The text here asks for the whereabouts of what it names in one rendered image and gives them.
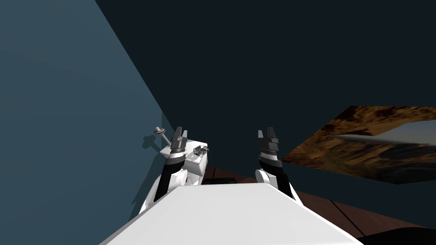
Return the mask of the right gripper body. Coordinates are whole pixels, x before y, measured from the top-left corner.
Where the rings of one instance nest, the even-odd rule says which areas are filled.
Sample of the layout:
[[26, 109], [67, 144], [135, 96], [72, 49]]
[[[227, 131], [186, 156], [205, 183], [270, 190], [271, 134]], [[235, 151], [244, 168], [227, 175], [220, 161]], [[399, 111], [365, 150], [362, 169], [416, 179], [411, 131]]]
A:
[[278, 160], [278, 139], [277, 138], [258, 138], [260, 157], [269, 160]]

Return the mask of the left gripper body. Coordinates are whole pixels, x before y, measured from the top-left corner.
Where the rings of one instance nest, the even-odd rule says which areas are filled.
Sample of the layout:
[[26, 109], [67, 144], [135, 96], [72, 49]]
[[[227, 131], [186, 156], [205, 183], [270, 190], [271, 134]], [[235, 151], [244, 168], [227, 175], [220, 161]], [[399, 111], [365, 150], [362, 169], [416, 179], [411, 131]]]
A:
[[187, 143], [187, 138], [186, 137], [173, 137], [172, 139], [172, 143], [170, 146], [170, 153], [171, 154], [175, 154], [175, 153], [184, 153], [185, 152], [185, 147], [186, 147], [186, 143]]

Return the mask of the grey knob on rod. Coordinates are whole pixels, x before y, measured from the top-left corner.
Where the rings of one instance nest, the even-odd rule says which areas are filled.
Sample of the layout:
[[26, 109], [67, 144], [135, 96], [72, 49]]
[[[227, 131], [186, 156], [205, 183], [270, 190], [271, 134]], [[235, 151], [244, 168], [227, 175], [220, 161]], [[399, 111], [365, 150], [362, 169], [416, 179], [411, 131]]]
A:
[[165, 136], [165, 129], [164, 128], [159, 128], [159, 127], [155, 127], [155, 130], [153, 132], [154, 135], [158, 135], [161, 136], [162, 139], [164, 140], [164, 142], [166, 143], [166, 145], [170, 146], [171, 142], [169, 141], [169, 139]]

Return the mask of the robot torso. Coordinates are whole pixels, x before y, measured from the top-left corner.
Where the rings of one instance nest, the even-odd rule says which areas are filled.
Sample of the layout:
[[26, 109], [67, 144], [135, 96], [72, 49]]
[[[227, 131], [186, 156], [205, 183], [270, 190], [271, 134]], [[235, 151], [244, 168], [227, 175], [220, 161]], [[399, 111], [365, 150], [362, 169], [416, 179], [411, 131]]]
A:
[[178, 186], [99, 245], [363, 245], [268, 183]]

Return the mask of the brown landscape wall picture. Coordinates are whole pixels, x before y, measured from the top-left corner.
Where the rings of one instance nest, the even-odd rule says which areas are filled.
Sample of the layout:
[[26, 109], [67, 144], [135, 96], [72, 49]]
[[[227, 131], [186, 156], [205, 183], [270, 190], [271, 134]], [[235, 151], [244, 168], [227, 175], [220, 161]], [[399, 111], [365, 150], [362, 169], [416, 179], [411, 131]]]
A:
[[436, 107], [350, 106], [282, 160], [397, 185], [436, 180], [436, 145], [376, 139], [431, 120]]

